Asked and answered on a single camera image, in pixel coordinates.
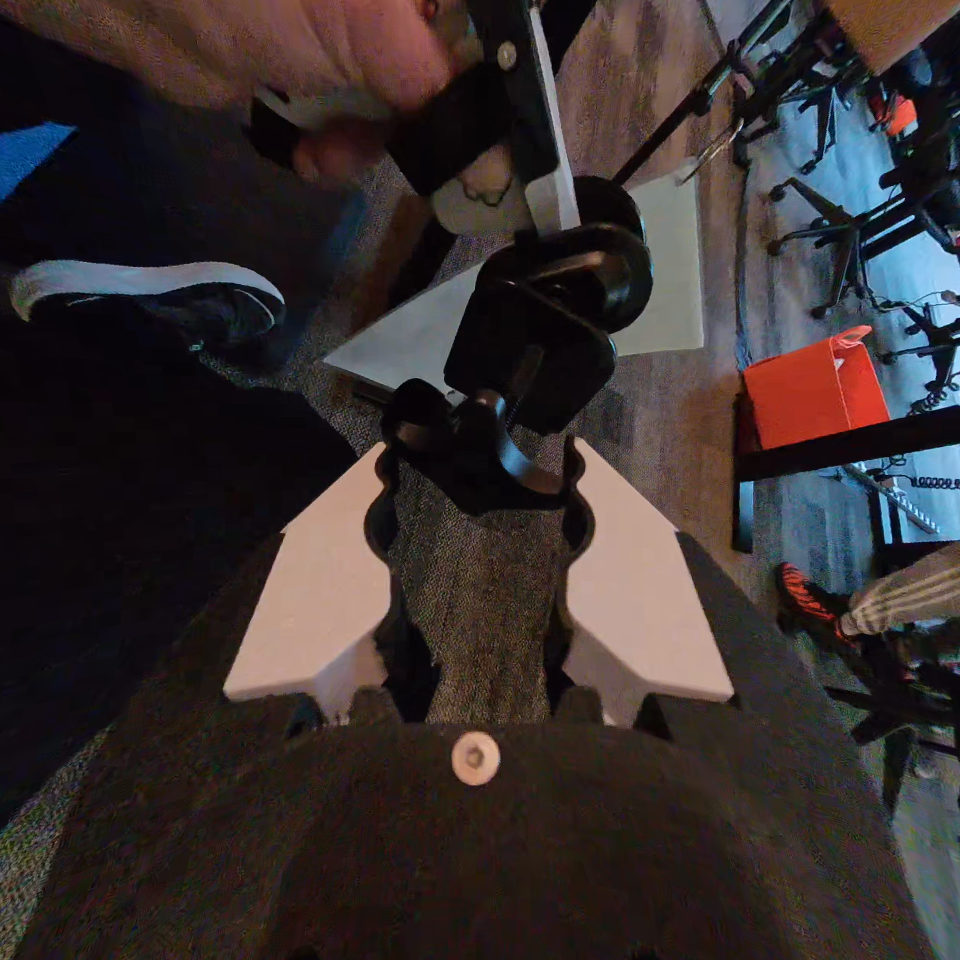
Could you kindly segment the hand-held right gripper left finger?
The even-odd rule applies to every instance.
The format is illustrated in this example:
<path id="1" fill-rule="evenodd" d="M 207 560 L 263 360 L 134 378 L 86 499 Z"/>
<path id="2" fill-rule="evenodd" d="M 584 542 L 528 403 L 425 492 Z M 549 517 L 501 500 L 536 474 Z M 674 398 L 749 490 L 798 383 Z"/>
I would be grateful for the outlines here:
<path id="1" fill-rule="evenodd" d="M 390 573 L 365 532 L 385 451 L 376 444 L 283 529 L 223 683 L 229 701 L 305 694 L 324 720 L 345 724 L 357 690 L 386 680 L 375 631 L 390 611 Z"/>

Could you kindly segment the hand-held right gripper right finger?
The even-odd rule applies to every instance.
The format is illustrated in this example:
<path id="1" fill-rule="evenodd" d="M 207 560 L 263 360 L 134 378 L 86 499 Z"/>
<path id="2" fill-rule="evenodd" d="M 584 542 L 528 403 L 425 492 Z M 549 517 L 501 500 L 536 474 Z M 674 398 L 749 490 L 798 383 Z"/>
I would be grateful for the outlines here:
<path id="1" fill-rule="evenodd" d="M 595 690 L 607 725 L 634 726 L 649 694 L 727 703 L 735 695 L 678 529 L 582 438 L 576 492 L 586 544 L 567 570 L 572 638 L 563 671 Z"/>

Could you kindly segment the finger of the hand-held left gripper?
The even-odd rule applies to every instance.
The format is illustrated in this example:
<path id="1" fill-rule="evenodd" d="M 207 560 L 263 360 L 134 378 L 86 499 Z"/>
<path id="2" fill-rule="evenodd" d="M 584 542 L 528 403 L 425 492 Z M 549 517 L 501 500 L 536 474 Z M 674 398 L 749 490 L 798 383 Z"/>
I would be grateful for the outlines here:
<path id="1" fill-rule="evenodd" d="M 525 197 L 538 234 L 558 234 L 581 225 L 573 174 L 562 130 L 554 71 L 542 16 L 537 6 L 529 9 L 535 61 L 548 114 L 549 132 L 557 154 L 556 168 L 527 183 Z"/>

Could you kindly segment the black desk clamp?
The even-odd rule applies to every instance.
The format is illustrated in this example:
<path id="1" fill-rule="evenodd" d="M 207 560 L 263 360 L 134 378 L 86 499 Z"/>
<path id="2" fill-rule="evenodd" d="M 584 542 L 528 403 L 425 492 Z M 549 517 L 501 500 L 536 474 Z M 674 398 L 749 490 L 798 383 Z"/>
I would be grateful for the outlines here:
<path id="1" fill-rule="evenodd" d="M 382 419 L 376 472 L 399 486 L 400 463 L 463 513 L 558 511 L 580 467 L 545 470 L 514 442 L 516 426 L 560 435 L 611 379 L 613 335 L 649 303 L 653 269 L 642 227 L 593 223 L 509 246 L 486 261 L 443 374 L 452 406 L 421 379 L 404 382 Z"/>

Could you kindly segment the person's left hand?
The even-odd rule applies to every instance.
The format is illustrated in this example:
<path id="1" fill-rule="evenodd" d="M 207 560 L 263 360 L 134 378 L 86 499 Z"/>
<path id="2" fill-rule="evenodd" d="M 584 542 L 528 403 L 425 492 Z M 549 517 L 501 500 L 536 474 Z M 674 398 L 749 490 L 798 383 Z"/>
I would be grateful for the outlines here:
<path id="1" fill-rule="evenodd" d="M 289 167 L 307 181 L 359 179 L 411 120 L 483 58 L 462 2 L 237 2 L 231 78 L 267 107 L 313 112 Z"/>

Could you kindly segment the black pole stand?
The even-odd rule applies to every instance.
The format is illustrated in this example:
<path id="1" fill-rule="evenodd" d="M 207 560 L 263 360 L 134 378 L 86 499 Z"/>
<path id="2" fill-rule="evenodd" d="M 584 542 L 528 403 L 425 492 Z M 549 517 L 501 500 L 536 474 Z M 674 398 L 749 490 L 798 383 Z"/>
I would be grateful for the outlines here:
<path id="1" fill-rule="evenodd" d="M 690 117 L 702 117 L 710 113 L 717 91 L 733 74 L 746 73 L 746 55 L 757 46 L 765 33 L 789 16 L 791 5 L 790 1 L 771 1 L 762 6 L 744 29 L 727 42 L 724 53 L 714 66 L 687 92 L 612 178 L 581 176 L 575 180 L 575 186 L 588 188 L 588 200 L 599 203 L 598 206 L 587 205 L 582 209 L 588 223 L 613 224 L 625 229 L 634 226 L 633 220 L 638 219 L 639 214 L 626 215 L 626 207 L 633 206 L 625 191 L 627 182 Z"/>

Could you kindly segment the person's shoe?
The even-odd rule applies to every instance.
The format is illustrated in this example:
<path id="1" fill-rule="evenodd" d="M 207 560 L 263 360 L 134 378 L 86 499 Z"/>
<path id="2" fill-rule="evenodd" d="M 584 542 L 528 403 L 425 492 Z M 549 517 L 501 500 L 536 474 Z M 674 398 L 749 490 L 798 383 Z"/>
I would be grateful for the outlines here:
<path id="1" fill-rule="evenodd" d="M 192 353 L 216 357 L 279 329 L 287 313 L 274 283 L 223 261 L 133 267 L 46 260 L 20 270 L 7 290 L 13 312 L 23 321 L 43 306 L 132 305 L 176 330 Z"/>
<path id="2" fill-rule="evenodd" d="M 843 618 L 850 611 L 850 597 L 827 591 L 786 561 L 774 569 L 774 586 L 780 621 L 830 649 L 858 650 L 855 636 L 845 633 L 842 627 Z"/>

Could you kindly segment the black wheeled office chair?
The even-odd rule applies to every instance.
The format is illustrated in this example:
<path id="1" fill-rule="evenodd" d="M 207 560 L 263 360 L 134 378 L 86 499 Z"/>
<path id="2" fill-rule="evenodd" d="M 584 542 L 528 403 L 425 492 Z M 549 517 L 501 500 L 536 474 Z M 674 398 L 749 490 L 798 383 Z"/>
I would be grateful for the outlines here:
<path id="1" fill-rule="evenodd" d="M 860 688 L 826 685 L 823 691 L 860 714 L 848 733 L 857 747 L 881 744 L 881 798 L 892 820 L 916 747 L 959 758 L 958 672 L 938 660 L 905 666 L 883 640 L 866 654 L 846 654 L 845 665 Z"/>

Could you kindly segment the orange plastic bin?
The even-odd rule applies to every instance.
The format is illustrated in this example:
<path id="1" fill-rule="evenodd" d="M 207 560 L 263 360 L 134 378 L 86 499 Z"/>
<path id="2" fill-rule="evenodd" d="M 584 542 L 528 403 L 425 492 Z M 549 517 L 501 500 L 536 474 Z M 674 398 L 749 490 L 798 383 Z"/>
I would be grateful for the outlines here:
<path id="1" fill-rule="evenodd" d="M 803 348 L 756 362 L 743 379 L 762 450 L 774 450 L 891 421 L 858 325 Z"/>

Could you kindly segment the black mesh office chair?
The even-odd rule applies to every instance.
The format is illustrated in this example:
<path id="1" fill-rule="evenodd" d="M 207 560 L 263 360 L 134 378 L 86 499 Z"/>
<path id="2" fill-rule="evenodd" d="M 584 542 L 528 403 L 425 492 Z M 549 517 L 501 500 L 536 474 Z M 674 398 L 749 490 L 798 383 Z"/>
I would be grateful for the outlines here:
<path id="1" fill-rule="evenodd" d="M 848 294 L 871 300 L 869 261 L 914 237 L 926 234 L 947 255 L 958 258 L 957 165 L 934 174 L 903 162 L 883 174 L 879 185 L 895 188 L 895 196 L 859 214 L 828 200 L 795 176 L 769 192 L 769 201 L 779 203 L 793 190 L 818 214 L 808 227 L 772 240 L 767 246 L 770 257 L 778 257 L 792 241 L 809 239 L 816 248 L 833 247 L 829 293 L 824 303 L 810 309 L 816 321 L 827 318 Z"/>

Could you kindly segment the blue felt tote bag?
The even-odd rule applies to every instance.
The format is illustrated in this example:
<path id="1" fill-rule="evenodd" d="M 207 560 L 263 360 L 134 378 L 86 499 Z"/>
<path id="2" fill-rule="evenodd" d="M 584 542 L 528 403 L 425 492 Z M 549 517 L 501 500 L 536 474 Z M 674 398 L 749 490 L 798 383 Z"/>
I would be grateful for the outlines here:
<path id="1" fill-rule="evenodd" d="M 1 132 L 1 203 L 76 137 L 77 126 L 43 122 Z"/>

